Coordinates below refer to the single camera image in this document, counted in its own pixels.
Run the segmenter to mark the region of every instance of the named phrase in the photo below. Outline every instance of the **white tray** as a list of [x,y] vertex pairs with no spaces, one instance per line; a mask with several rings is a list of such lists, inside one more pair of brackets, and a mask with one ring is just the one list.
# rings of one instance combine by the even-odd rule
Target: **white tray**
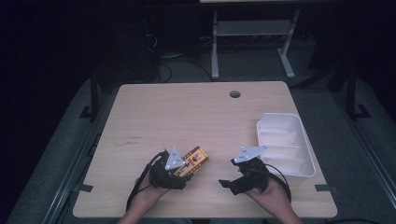
[[[275,166],[283,175],[311,177],[315,174],[307,137],[295,114],[266,113],[257,123],[259,146],[269,149],[261,154],[264,163]],[[268,166],[274,175],[278,171]]]

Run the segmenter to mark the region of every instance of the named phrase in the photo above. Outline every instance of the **dark background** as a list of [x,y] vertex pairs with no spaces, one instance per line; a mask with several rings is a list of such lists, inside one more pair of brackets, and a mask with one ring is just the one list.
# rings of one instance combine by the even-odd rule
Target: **dark background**
[[[146,51],[140,15],[87,13],[87,7],[98,5],[96,1],[84,5],[0,2],[0,223],[6,222],[64,111],[92,72],[97,73],[103,91],[126,82],[150,82],[156,76],[157,55]],[[396,120],[394,4],[377,1],[372,6],[356,1],[336,9],[304,8],[295,37],[318,38],[313,68],[325,68],[346,51],[352,52],[358,75],[374,88],[379,102]],[[157,13],[158,20],[149,26],[162,37],[163,48],[195,43],[199,35],[210,32],[205,28],[211,22],[205,19],[207,12],[175,17]],[[186,27],[183,33],[174,23]]]

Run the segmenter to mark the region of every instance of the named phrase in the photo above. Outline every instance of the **wooden table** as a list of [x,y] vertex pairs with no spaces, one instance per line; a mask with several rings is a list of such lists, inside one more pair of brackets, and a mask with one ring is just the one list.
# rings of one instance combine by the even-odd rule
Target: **wooden table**
[[[230,91],[239,91],[233,98]],[[120,88],[74,208],[76,217],[121,217],[146,164],[165,148],[181,155],[200,146],[210,162],[183,190],[171,190],[146,217],[269,217],[245,194],[233,196],[219,179],[241,176],[230,163],[241,146],[257,146],[263,113],[298,114],[283,82],[218,82],[124,85]],[[288,178],[292,206],[300,217],[337,213],[315,153],[316,174]]]

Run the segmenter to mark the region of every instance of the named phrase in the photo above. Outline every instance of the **black cable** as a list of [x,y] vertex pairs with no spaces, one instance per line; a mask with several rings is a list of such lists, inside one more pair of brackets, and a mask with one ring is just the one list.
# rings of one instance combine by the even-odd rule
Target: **black cable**
[[[244,51],[247,49],[250,49],[250,44],[248,41],[245,41],[245,39],[249,40],[250,36],[243,36],[244,39],[241,40],[241,37],[237,38],[237,41],[235,41],[235,37],[233,38],[220,38],[218,40],[218,52],[224,53],[224,54],[234,54],[240,51]],[[228,45],[223,45],[225,41],[230,41],[230,44]]]
[[154,163],[159,157],[161,157],[163,155],[163,152],[158,153],[154,158],[152,158],[152,160],[146,165],[145,169],[143,170],[142,174],[139,176],[139,178],[137,179],[137,182],[134,184],[134,189],[132,190],[131,194],[128,197],[128,200],[126,202],[126,210],[129,209],[129,207],[131,206],[131,201],[134,198],[134,196],[143,189],[139,189],[140,185],[143,182],[143,179],[145,178],[145,176],[149,173],[149,169],[151,168],[151,164]]
[[246,169],[240,169],[240,171],[243,173],[243,171],[250,171],[250,172],[255,172],[255,173],[259,173],[261,175],[267,175],[268,178],[271,178],[273,180],[275,180],[282,188],[283,190],[285,190],[286,195],[288,196],[289,202],[291,202],[291,191],[290,191],[290,187],[288,184],[288,181],[286,180],[285,176],[283,176],[283,174],[279,171],[279,173],[283,176],[283,178],[285,179],[285,181],[282,181],[281,178],[277,177],[276,175],[272,174],[272,173],[266,173],[262,170],[258,170],[258,169],[252,169],[252,168],[246,168]]
[[142,191],[143,189],[148,189],[149,187],[151,187],[151,185],[148,185],[148,186],[146,186],[146,187],[144,187],[144,188],[138,190],[137,192],[140,192],[140,191]]
[[179,58],[183,58],[184,56],[186,56],[184,53],[179,53],[179,54],[175,54],[173,56],[162,56],[161,59],[166,62],[171,62],[171,61],[177,60]]
[[201,52],[207,52],[207,51],[212,50],[212,46],[213,46],[212,37],[200,38],[200,41],[203,41],[204,39],[209,39],[209,40],[204,43],[199,44],[199,48],[201,49]]
[[168,65],[166,65],[166,64],[163,64],[163,63],[160,63],[160,66],[163,66],[163,67],[165,67],[165,68],[167,68],[168,70],[169,70],[169,77],[166,79],[166,80],[163,80],[163,77],[161,76],[161,72],[160,71],[158,71],[158,82],[162,82],[162,83],[166,83],[166,82],[168,82],[170,79],[171,79],[171,77],[172,77],[172,75],[173,75],[173,71],[172,71],[172,69],[168,66]]
[[200,67],[200,68],[202,68],[204,70],[206,75],[209,77],[210,81],[214,81],[212,79],[212,76],[210,76],[210,74],[206,71],[206,69],[203,66],[201,66],[200,64],[196,63],[196,62],[189,61],[189,60],[181,60],[181,61],[172,61],[172,62],[168,62],[168,63],[192,63],[192,64],[195,64],[195,65],[197,65],[198,67]]
[[[275,166],[273,166],[273,165],[270,165],[270,164],[267,164],[267,163],[265,163],[264,165],[266,165],[266,166],[270,166],[270,167],[272,167],[272,168],[274,168],[274,169],[276,169],[276,167]],[[276,169],[281,175],[282,175],[282,177],[283,177],[283,179],[285,180],[285,183],[286,183],[286,185],[288,186],[289,185],[289,183],[288,183],[288,180],[286,179],[286,177],[282,174],[282,172],[280,172],[278,169]]]

